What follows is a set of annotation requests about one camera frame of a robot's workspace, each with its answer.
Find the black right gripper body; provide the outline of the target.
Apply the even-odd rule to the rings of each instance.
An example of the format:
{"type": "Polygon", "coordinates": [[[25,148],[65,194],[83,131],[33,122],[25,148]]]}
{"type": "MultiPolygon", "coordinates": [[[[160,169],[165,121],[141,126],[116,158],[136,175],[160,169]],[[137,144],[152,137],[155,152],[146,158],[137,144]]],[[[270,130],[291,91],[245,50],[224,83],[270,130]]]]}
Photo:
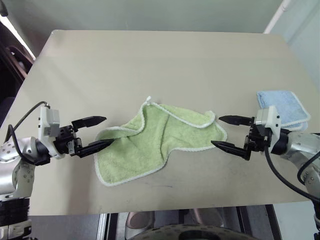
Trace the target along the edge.
{"type": "Polygon", "coordinates": [[[252,124],[248,135],[245,137],[244,149],[248,152],[263,152],[265,146],[270,147],[272,130],[262,125],[252,124]]]}

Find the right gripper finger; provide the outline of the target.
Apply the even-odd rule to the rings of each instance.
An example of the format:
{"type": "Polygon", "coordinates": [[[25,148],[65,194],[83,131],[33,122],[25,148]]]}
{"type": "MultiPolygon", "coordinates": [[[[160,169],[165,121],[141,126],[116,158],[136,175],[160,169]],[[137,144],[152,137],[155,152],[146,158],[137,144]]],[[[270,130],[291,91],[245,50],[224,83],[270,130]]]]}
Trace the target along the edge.
{"type": "Polygon", "coordinates": [[[230,125],[235,126],[251,126],[254,124],[255,118],[254,117],[244,117],[239,115],[225,115],[218,118],[220,121],[223,121],[230,125]]]}
{"type": "Polygon", "coordinates": [[[251,156],[251,152],[245,148],[236,147],[234,144],[226,142],[226,141],[216,141],[212,140],[211,143],[218,149],[238,157],[243,158],[248,161],[251,156]]]}

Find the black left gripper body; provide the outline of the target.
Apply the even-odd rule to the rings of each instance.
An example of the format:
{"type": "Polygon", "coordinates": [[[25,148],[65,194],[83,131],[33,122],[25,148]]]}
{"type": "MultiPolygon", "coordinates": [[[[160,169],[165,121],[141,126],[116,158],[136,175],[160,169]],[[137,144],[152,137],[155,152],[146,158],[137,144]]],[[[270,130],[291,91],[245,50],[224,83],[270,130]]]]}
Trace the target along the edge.
{"type": "Polygon", "coordinates": [[[55,138],[54,146],[60,154],[82,157],[82,141],[77,137],[78,129],[73,125],[59,128],[58,136],[55,138]]]}

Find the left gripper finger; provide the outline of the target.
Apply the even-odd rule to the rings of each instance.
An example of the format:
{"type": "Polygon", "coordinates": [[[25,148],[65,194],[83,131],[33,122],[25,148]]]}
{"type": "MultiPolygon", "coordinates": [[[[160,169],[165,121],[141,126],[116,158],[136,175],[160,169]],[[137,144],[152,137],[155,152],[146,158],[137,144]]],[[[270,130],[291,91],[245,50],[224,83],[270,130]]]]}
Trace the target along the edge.
{"type": "Polygon", "coordinates": [[[77,119],[71,122],[73,129],[77,131],[80,128],[89,128],[96,126],[107,120],[104,116],[89,116],[81,119],[77,119]]]}
{"type": "Polygon", "coordinates": [[[82,146],[81,140],[78,139],[73,148],[73,153],[70,153],[70,155],[84,158],[100,152],[101,150],[109,147],[113,142],[113,139],[102,139],[92,142],[87,146],[82,146]]]}

